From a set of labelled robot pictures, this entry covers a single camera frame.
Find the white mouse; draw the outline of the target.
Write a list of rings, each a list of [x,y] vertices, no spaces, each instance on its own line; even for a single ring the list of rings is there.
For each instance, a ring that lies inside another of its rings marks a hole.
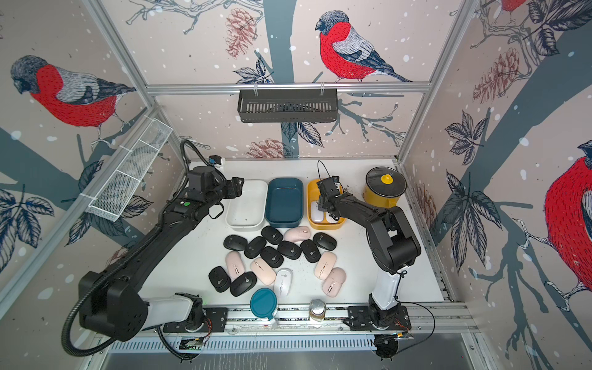
[[[325,213],[325,219],[326,219],[326,222],[329,224],[337,224],[337,223],[339,223],[339,220],[340,220],[339,217],[333,217],[328,212]]]
[[[311,202],[310,217],[315,224],[320,224],[325,220],[325,212],[319,209],[319,202],[317,200]]]
[[[293,273],[288,268],[282,268],[277,271],[274,282],[274,293],[278,298],[285,298],[288,296],[293,280]]]

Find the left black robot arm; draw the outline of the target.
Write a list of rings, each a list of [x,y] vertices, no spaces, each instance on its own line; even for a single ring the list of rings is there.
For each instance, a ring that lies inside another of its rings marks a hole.
[[[127,342],[143,330],[160,330],[169,322],[201,325],[204,313],[199,296],[181,293],[146,301],[140,297],[140,290],[168,252],[209,216],[212,207],[242,195],[245,181],[241,177],[227,179],[208,159],[194,169],[189,168],[188,155],[184,154],[182,160],[183,183],[160,212],[153,229],[118,262],[81,278],[79,299],[66,316],[60,337],[68,355],[91,356],[114,342]],[[77,348],[70,335],[75,321],[108,339],[96,347]]]

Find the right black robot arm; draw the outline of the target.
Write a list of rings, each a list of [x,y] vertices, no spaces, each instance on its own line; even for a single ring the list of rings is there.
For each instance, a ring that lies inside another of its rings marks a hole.
[[[421,254],[421,246],[407,216],[399,207],[380,208],[365,203],[336,185],[337,177],[317,182],[319,205],[334,219],[345,218],[365,229],[369,249],[382,270],[369,296],[369,306],[386,315],[400,305],[399,285]]]

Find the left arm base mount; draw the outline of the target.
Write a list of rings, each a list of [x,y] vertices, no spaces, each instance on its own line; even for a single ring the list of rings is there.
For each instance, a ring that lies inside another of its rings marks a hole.
[[[200,325],[185,322],[170,322],[163,327],[164,333],[222,333],[225,331],[228,320],[228,309],[222,307],[206,307],[203,310],[203,318]]]

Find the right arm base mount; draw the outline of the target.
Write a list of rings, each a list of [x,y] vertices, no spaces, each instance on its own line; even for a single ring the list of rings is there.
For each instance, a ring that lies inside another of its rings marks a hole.
[[[372,305],[349,306],[347,316],[342,322],[353,331],[410,331],[412,329],[407,307],[401,304],[389,310],[379,310]]]

